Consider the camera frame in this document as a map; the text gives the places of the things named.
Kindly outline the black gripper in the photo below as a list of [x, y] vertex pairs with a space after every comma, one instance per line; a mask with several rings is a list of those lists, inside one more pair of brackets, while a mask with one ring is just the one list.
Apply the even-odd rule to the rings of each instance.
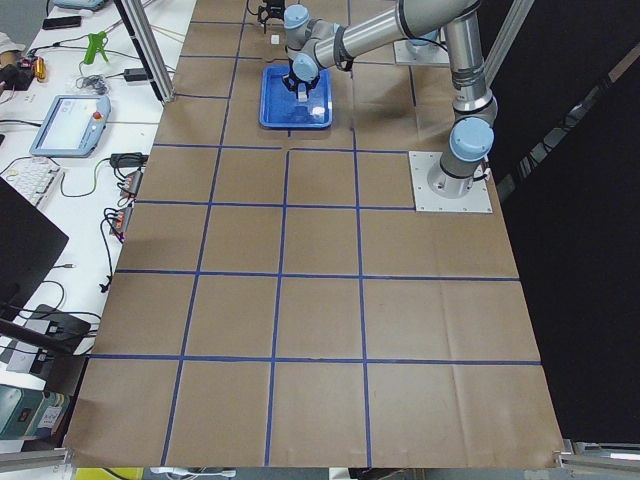
[[304, 81], [296, 76], [293, 71], [289, 71], [286, 75], [282, 77], [282, 82], [286, 89], [294, 96], [298, 97], [298, 86], [305, 85], [306, 86], [306, 95], [308, 98], [311, 98], [311, 95], [315, 91], [316, 88], [316, 80], [312, 81]]
[[259, 6], [258, 20], [266, 32], [269, 15], [283, 15], [285, 11], [285, 0], [263, 0]]

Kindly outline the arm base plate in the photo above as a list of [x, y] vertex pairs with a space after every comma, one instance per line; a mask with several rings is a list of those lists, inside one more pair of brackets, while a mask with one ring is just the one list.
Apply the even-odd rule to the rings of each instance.
[[441, 152], [409, 151], [415, 210], [419, 213], [492, 214], [487, 171], [479, 164], [471, 177], [458, 179], [441, 168]]
[[393, 44], [393, 49], [398, 65], [449, 67], [448, 53], [431, 43], [413, 45], [409, 40], [400, 40]]

